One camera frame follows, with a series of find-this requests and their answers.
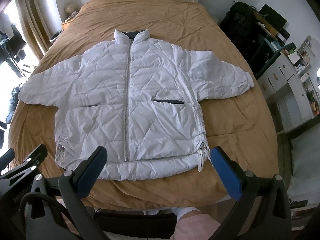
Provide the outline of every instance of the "curtain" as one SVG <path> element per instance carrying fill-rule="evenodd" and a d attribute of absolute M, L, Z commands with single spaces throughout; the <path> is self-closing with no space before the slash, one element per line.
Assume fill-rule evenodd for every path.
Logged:
<path fill-rule="evenodd" d="M 50 33 L 41 16 L 37 0 L 16 0 L 23 34 L 38 60 L 50 47 Z"/>

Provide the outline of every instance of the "jacket collar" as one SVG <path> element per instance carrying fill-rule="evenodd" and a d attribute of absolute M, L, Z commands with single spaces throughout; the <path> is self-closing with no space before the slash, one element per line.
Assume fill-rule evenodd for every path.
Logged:
<path fill-rule="evenodd" d="M 145 41 L 148 38 L 150 38 L 150 32 L 148 29 L 146 29 L 145 31 L 138 33 L 135 36 L 133 42 L 137 43 L 137 42 Z M 115 40 L 116 40 L 116 43 L 127 43 L 129 42 L 130 39 L 127 35 L 125 35 L 121 31 L 115 30 Z"/>

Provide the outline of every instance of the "black backpack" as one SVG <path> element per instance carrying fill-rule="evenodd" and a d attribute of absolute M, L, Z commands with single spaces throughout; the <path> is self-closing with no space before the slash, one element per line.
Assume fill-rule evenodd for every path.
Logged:
<path fill-rule="evenodd" d="M 220 24 L 221 30 L 248 61 L 259 47 L 253 8 L 243 2 L 235 3 Z"/>

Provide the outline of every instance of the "drawer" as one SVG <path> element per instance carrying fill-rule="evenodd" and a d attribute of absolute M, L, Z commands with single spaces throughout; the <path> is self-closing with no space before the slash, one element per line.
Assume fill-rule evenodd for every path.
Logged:
<path fill-rule="evenodd" d="M 267 74 L 264 73 L 261 77 L 258 78 L 257 81 L 264 98 L 267 99 L 274 92 L 274 89 L 271 86 L 271 83 L 267 77 Z"/>
<path fill-rule="evenodd" d="M 287 79 L 282 74 L 282 72 L 276 62 L 271 65 L 271 67 L 266 71 L 266 74 L 267 74 L 267 76 L 271 82 L 271 85 L 275 91 L 278 91 L 287 82 Z"/>
<path fill-rule="evenodd" d="M 279 58 L 276 60 L 279 68 L 281 69 L 283 75 L 287 80 L 293 76 L 292 68 L 290 67 L 289 63 L 285 60 L 284 56 L 281 54 Z"/>
<path fill-rule="evenodd" d="M 294 76 L 288 81 L 294 98 L 297 101 L 298 108 L 301 114 L 302 119 L 312 116 L 312 110 L 307 98 L 307 95 L 302 88 L 302 85 L 299 83 L 299 80 Z"/>

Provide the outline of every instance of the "quilted jacket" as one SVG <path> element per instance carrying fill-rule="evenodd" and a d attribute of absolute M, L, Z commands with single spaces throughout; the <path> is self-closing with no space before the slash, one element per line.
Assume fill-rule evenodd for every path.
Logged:
<path fill-rule="evenodd" d="M 100 179 L 154 179 L 198 167 L 209 156 L 199 101 L 241 95 L 249 73 L 212 51 L 189 51 L 115 30 L 84 54 L 35 74 L 19 98 L 57 106 L 55 161 L 74 170 L 97 146 L 108 162 Z"/>

